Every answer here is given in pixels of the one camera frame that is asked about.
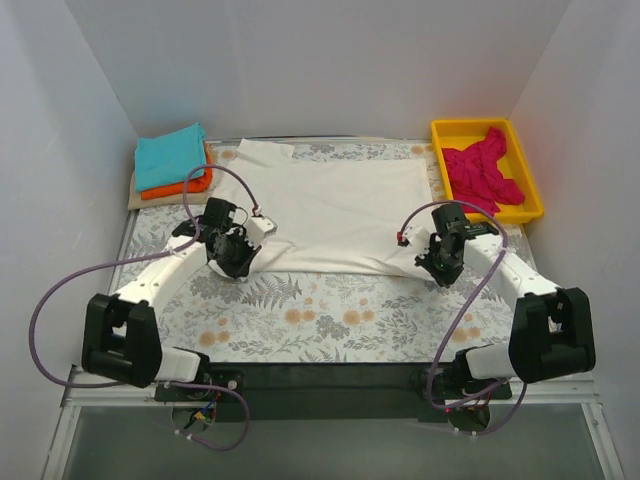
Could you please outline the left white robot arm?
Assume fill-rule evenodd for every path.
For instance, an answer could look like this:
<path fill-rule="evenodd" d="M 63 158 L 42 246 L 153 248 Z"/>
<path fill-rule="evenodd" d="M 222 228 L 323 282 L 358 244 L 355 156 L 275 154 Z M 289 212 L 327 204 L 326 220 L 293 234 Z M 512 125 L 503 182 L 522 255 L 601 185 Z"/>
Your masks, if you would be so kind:
<path fill-rule="evenodd" d="M 211 198 L 204 213 L 181 222 L 160 257 L 113 295 L 95 295 L 85 316 L 81 366 L 88 373 L 135 387 L 178 382 L 193 400 L 213 386 L 208 357 L 162 344 L 157 316 L 198 270 L 216 266 L 225 277 L 244 279 L 276 224 L 263 215 L 235 221 L 238 207 Z"/>

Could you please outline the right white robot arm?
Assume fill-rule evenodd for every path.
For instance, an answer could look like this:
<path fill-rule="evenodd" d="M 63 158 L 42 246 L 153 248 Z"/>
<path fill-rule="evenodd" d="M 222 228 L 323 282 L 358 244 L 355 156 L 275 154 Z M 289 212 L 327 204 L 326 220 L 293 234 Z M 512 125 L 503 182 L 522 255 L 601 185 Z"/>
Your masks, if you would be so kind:
<path fill-rule="evenodd" d="M 496 219 L 487 215 L 472 223 L 464 206 L 458 201 L 429 204 L 432 228 L 406 220 L 397 242 L 415 251 L 415 265 L 440 287 L 452 286 L 465 268 L 481 275 L 475 290 L 495 290 L 513 313 L 511 332 L 505 343 L 461 350 L 444 368 L 432 365 L 427 387 L 471 398 L 512 378 L 532 384 L 593 370 L 596 349 L 587 294 L 541 276 L 509 252 L 508 235 Z"/>

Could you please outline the white t shirt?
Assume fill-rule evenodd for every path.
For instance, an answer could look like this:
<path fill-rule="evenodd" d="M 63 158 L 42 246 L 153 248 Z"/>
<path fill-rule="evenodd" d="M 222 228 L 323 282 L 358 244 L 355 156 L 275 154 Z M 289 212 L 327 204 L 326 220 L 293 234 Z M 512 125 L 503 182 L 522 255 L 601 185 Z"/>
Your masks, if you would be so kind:
<path fill-rule="evenodd" d="M 277 225 L 250 270 L 428 279 L 396 234 L 431 202 L 423 157 L 314 161 L 236 156 L 214 175 L 215 198 L 259 203 Z"/>

